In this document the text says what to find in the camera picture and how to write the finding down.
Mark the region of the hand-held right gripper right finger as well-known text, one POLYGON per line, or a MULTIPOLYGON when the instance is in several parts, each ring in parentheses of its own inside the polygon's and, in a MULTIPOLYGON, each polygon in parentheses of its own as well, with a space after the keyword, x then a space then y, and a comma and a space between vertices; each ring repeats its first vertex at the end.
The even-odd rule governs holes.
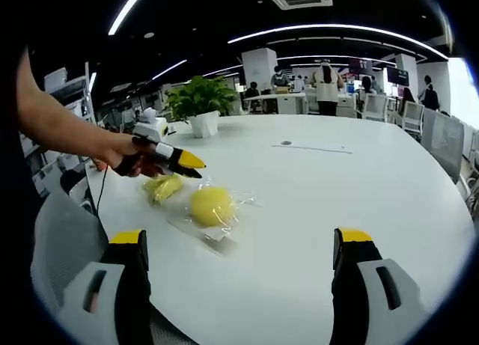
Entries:
POLYGON ((332 344, 405 344, 427 319, 420 289, 362 230, 336 228, 332 344))

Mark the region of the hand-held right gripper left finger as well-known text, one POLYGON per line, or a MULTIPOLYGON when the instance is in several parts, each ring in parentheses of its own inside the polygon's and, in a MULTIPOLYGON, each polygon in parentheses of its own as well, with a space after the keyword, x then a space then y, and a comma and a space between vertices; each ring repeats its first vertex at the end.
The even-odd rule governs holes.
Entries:
POLYGON ((76 344, 152 344, 147 233, 118 233, 64 290, 59 324, 76 344))

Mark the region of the person's left hand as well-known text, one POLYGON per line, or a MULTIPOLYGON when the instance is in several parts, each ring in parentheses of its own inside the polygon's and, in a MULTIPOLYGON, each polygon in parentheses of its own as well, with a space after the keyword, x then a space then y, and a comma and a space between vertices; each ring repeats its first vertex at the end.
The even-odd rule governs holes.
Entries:
POLYGON ((100 142, 94 152, 94 158, 106 163, 121 176, 137 177, 143 174, 154 177, 167 174, 164 163, 153 158, 153 148, 147 144, 133 141, 127 134, 111 134, 100 142))

